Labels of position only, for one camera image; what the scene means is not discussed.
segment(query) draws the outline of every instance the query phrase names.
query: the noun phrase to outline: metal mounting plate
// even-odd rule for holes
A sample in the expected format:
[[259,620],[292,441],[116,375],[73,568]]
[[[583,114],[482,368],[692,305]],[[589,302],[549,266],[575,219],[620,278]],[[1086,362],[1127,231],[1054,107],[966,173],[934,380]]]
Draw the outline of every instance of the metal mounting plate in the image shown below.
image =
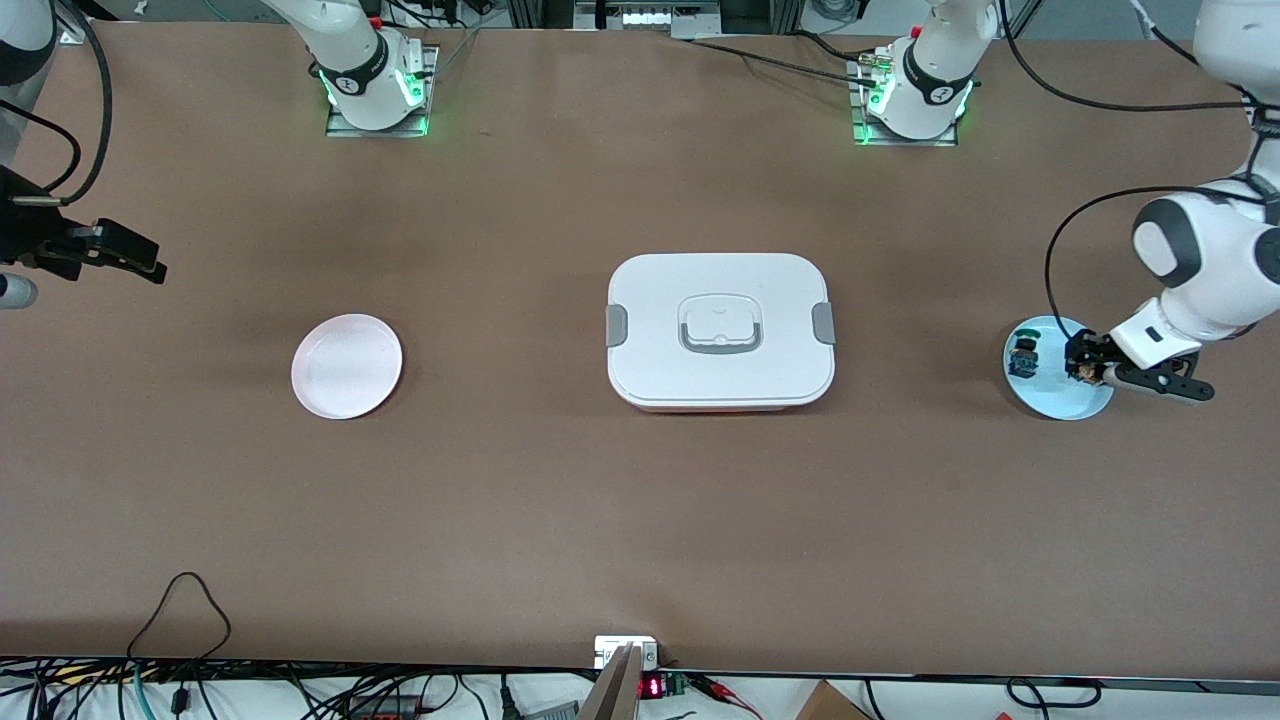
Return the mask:
[[593,667],[603,670],[613,657],[613,651],[620,646],[639,644],[644,651],[644,669],[658,669],[658,641],[649,635],[595,635],[595,664]]
[[415,108],[404,119],[387,129],[361,129],[347,122],[333,104],[329,104],[329,117],[325,120],[324,133],[326,137],[422,137],[431,126],[431,99],[435,95],[435,65],[440,58],[440,49],[435,45],[421,45],[417,38],[411,38],[421,53],[410,54],[408,72],[425,72],[426,78],[421,81],[422,105]]
[[[856,60],[849,60],[845,63],[845,72],[850,78],[870,77],[861,63]],[[879,118],[867,113],[868,95],[870,92],[874,91],[850,79],[849,104],[852,108],[854,140],[858,145],[918,145],[923,147],[955,147],[959,143],[956,123],[951,123],[951,127],[948,127],[946,132],[929,140],[911,140],[888,129],[888,127],[886,127]]]

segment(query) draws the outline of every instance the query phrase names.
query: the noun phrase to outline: light blue plate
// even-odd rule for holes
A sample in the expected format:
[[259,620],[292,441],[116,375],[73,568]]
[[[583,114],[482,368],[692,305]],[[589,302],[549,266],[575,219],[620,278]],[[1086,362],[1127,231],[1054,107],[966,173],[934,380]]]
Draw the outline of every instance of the light blue plate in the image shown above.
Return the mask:
[[[1084,325],[1070,318],[1062,318],[1062,324],[1071,334],[1084,329]],[[1014,348],[1018,331],[1036,331],[1041,334],[1036,341],[1039,369],[1036,370],[1033,378],[1016,378],[1009,374],[1009,351]],[[1107,406],[1115,388],[1106,384],[1089,384],[1068,375],[1064,368],[1065,357],[1066,338],[1062,337],[1062,331],[1059,329],[1052,315],[1023,320],[1005,341],[1005,354],[1001,357],[1005,382],[1009,383],[1019,400],[1046,418],[1055,420],[1092,418]]]

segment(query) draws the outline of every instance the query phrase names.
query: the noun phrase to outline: plate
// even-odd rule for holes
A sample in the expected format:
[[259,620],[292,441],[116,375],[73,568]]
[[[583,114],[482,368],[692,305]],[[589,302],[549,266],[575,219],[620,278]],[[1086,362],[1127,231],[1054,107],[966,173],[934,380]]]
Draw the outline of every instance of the plate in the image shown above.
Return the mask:
[[[1084,325],[1070,318],[1062,318],[1062,324],[1073,336]],[[1039,333],[1036,341],[1036,354],[1039,355],[1036,375],[1019,378],[1009,374],[1009,351],[1018,341],[1021,331]],[[1055,420],[1084,420],[1102,411],[1111,401],[1115,388],[1107,384],[1094,386],[1066,374],[1066,338],[1052,315],[1039,315],[1023,320],[1005,341],[1005,354],[1001,357],[1005,382],[1028,407]]]
[[320,323],[293,354],[293,393],[329,420],[372,411],[396,389],[404,354],[392,328],[369,315]]

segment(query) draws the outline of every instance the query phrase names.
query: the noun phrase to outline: red digital display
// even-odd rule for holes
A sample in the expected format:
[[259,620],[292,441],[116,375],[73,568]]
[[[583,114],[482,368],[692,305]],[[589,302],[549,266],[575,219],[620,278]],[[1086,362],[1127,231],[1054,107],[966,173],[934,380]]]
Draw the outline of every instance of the red digital display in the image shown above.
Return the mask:
[[640,700],[658,700],[667,697],[666,682],[662,673],[645,674],[640,678],[640,687],[636,688],[636,697]]

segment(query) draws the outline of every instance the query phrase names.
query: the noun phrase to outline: table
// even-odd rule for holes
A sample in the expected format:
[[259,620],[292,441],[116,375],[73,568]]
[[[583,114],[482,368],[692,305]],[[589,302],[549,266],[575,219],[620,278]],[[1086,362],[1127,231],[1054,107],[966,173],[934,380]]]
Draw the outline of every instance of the table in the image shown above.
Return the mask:
[[[481,31],[426,138],[338,141],[285,27],[100,27],[116,122],[69,214],[146,233],[170,273],[40,277],[0,316],[0,652],[123,652],[192,569],[227,656],[585,665],[596,633],[644,632],[685,667],[1280,679],[1276,324],[1204,354],[1198,410],[1120,393],[1039,420],[998,369],[1059,220],[1231,172],[1238,113],[1076,108],[993,47],[959,149],[858,147],[838,83],[646,33]],[[1156,44],[1027,54],[1094,97],[1230,97]],[[95,137],[96,82],[63,50],[38,111]],[[64,154],[33,129],[18,169]],[[1142,201],[1064,237],[1066,314],[1108,328],[1156,292]],[[605,284],[662,251],[813,260],[829,392],[620,400]],[[348,311],[407,365],[380,410],[326,421],[289,361]],[[184,585],[140,652],[218,634]]]

